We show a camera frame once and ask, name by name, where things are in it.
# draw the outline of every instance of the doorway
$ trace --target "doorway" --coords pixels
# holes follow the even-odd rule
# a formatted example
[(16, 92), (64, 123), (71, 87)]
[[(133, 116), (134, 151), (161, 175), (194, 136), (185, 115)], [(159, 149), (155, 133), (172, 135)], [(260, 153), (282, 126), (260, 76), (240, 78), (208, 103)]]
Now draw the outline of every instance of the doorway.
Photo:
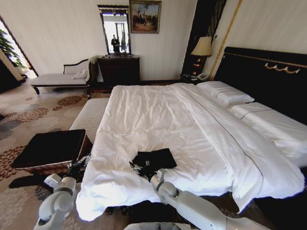
[(17, 68), (20, 75), (36, 78), (37, 73), (24, 52), (19, 47), (9, 28), (0, 17), (0, 48), (10, 62)]

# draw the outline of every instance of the rug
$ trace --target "rug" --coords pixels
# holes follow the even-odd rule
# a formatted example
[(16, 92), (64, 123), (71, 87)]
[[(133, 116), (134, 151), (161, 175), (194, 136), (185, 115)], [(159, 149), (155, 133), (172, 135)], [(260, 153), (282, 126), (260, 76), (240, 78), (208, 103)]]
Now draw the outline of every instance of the rug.
[[(12, 169), (12, 161), (36, 133), (68, 130), (87, 102), (84, 89), (40, 88), (40, 91), (41, 94), (37, 95), (25, 82), (0, 94), (0, 112), (4, 116), (0, 120), (0, 230), (33, 229), (39, 206), (50, 195), (47, 189), (40, 186), (9, 189), (8, 185), (13, 179), (30, 175)], [(92, 98), (109, 96), (94, 93)], [(274, 229), (254, 202), (238, 215), (230, 193), (204, 198), (229, 217), (248, 217)], [(108, 208), (91, 222), (82, 221), (74, 209), (65, 219), (63, 229), (123, 230), (130, 223), (140, 222), (188, 223), (171, 206), (144, 201), (130, 207)]]

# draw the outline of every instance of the folded black towel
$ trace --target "folded black towel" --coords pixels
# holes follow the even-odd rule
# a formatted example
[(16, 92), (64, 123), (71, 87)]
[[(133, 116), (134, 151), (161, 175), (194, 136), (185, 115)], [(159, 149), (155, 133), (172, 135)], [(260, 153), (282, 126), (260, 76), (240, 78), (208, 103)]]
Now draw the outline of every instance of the folded black towel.
[(160, 149), (152, 152), (138, 152), (132, 160), (133, 164), (142, 167), (139, 175), (146, 175), (149, 179), (153, 172), (159, 169), (171, 169), (177, 166), (169, 149)]

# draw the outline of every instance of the picture frame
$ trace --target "picture frame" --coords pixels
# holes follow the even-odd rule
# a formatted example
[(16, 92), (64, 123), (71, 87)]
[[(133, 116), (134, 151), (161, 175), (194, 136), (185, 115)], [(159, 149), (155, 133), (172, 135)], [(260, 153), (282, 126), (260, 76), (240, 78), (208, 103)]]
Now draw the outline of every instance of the picture frame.
[(161, 1), (130, 0), (129, 12), (131, 33), (159, 33)]

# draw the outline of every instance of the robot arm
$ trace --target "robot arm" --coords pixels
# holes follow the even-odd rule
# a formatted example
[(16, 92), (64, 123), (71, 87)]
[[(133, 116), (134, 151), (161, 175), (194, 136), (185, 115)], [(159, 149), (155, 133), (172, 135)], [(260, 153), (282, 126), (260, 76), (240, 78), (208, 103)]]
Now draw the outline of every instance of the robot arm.
[(34, 230), (61, 230), (64, 219), (71, 213), (76, 198), (76, 182), (80, 169), (85, 166), (89, 157), (70, 166), (70, 171), (62, 179), (52, 174), (45, 183), (54, 188), (54, 193), (47, 197), (39, 207), (39, 218)]
[(181, 216), (202, 230), (268, 230), (248, 218), (227, 217), (211, 202), (164, 182), (163, 170), (153, 175), (150, 183), (162, 203), (176, 208)]

